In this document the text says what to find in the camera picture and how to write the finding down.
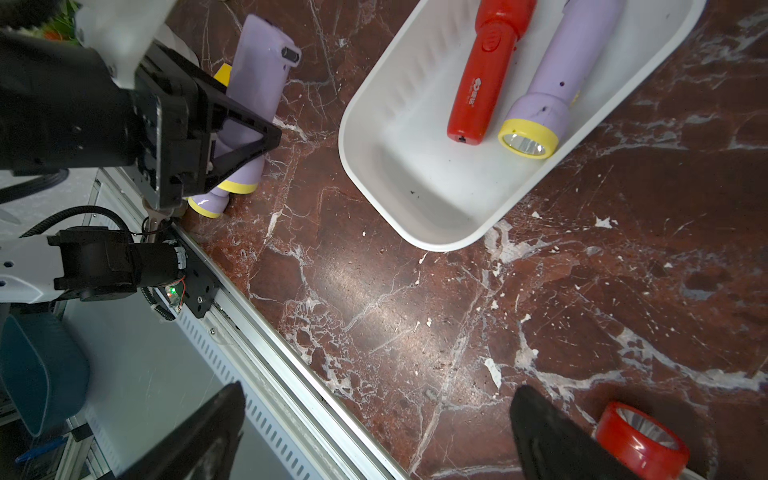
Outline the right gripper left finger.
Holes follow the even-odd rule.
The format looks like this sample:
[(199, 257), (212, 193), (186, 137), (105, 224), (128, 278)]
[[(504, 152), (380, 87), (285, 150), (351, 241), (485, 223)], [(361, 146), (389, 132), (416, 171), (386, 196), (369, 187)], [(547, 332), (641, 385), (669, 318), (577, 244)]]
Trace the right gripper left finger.
[(121, 479), (228, 479), (245, 420), (242, 385), (225, 385)]

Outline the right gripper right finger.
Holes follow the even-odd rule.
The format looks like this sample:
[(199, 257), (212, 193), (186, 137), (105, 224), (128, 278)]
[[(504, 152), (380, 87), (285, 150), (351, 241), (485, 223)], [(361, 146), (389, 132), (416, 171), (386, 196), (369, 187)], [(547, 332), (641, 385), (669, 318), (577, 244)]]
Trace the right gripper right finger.
[(518, 387), (510, 421), (527, 479), (635, 479), (637, 475), (529, 385)]

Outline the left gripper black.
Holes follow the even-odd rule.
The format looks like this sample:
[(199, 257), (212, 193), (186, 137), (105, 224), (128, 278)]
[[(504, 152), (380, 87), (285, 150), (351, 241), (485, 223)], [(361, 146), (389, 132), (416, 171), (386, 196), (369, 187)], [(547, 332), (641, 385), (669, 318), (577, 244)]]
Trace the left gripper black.
[(128, 175), (155, 210), (180, 206), (186, 197), (206, 193), (219, 183), (216, 157), (236, 153), (248, 161), (229, 180), (260, 180), (266, 155), (280, 143), (271, 124), (282, 96), (281, 83), (230, 83), (227, 96), (256, 115), (211, 119), (219, 82), (191, 60), (155, 40), (141, 60), (131, 92), (143, 126), (142, 155)]

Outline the purple flashlight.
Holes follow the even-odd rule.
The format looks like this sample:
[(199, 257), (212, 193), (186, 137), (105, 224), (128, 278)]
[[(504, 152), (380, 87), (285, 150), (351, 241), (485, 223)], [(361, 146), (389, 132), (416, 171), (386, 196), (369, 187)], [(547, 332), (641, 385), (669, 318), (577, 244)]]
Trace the purple flashlight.
[(570, 108), (625, 9), (619, 0), (568, 1), (525, 95), (509, 109), (500, 144), (526, 158), (551, 157), (564, 139)]
[[(248, 15), (232, 63), (226, 95), (263, 119), (274, 120), (291, 68), (302, 58), (301, 50), (278, 27), (256, 15)], [(218, 135), (229, 153), (261, 139), (249, 128), (225, 122)], [(259, 156), (229, 176), (212, 192), (216, 195), (250, 194), (261, 180), (265, 155)]]
[(226, 177), (207, 193), (188, 197), (187, 203), (189, 207), (194, 212), (209, 219), (221, 217), (230, 200), (231, 187), (229, 184), (229, 178)]

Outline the white plastic storage box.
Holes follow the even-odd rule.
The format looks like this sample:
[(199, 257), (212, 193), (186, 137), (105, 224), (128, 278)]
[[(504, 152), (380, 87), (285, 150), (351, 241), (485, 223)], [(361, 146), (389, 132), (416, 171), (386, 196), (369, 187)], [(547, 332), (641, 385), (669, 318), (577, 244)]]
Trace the white plastic storage box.
[(569, 109), (555, 153), (536, 160), (498, 141), (563, 16), (542, 1), (513, 53), (482, 143), (452, 141), (450, 111), (475, 40), (475, 1), (418, 3), (348, 104), (338, 136), (347, 176), (408, 243), (450, 252), (480, 239), (685, 40), (701, 1), (630, 1)]

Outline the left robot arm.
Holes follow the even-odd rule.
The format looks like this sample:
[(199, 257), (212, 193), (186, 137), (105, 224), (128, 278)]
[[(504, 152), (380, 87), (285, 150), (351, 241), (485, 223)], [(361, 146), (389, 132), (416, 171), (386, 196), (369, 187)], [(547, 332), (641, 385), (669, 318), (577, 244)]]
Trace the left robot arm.
[[(120, 167), (152, 211), (218, 186), (275, 149), (281, 131), (225, 94), (156, 39), (170, 1), (83, 1), (74, 42), (31, 35), (59, 1), (1, 5), (1, 167), (9, 203), (62, 183), (76, 168)], [(112, 300), (182, 280), (185, 251), (141, 243), (121, 219), (72, 227), (56, 218), (1, 246), (1, 299), (36, 304)]]

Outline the artificial flower plant pot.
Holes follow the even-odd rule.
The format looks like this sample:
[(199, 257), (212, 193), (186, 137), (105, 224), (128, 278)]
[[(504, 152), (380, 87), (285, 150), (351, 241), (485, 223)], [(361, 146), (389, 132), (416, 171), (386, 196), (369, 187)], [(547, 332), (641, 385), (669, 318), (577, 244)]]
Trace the artificial flower plant pot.
[(75, 1), (62, 1), (59, 10), (36, 29), (35, 36), (51, 41), (78, 44), (75, 15), (79, 8), (80, 5)]

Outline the teal bin outside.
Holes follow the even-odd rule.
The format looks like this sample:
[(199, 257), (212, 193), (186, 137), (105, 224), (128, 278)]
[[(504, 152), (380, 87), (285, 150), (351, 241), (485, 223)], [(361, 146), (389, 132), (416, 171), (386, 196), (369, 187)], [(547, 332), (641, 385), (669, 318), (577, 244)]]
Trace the teal bin outside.
[(76, 415), (89, 378), (86, 356), (56, 316), (7, 317), (1, 329), (1, 384), (31, 436)]

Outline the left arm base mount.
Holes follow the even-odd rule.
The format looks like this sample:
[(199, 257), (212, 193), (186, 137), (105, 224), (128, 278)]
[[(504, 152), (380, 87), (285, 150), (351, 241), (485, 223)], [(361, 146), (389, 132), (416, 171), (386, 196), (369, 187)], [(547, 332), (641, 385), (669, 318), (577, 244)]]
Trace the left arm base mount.
[(202, 257), (193, 251), (191, 243), (183, 240), (175, 230), (158, 231), (155, 239), (173, 246), (180, 256), (179, 278), (157, 287), (140, 287), (138, 291), (164, 321), (174, 322), (185, 307), (195, 318), (202, 319), (213, 305), (221, 282)]

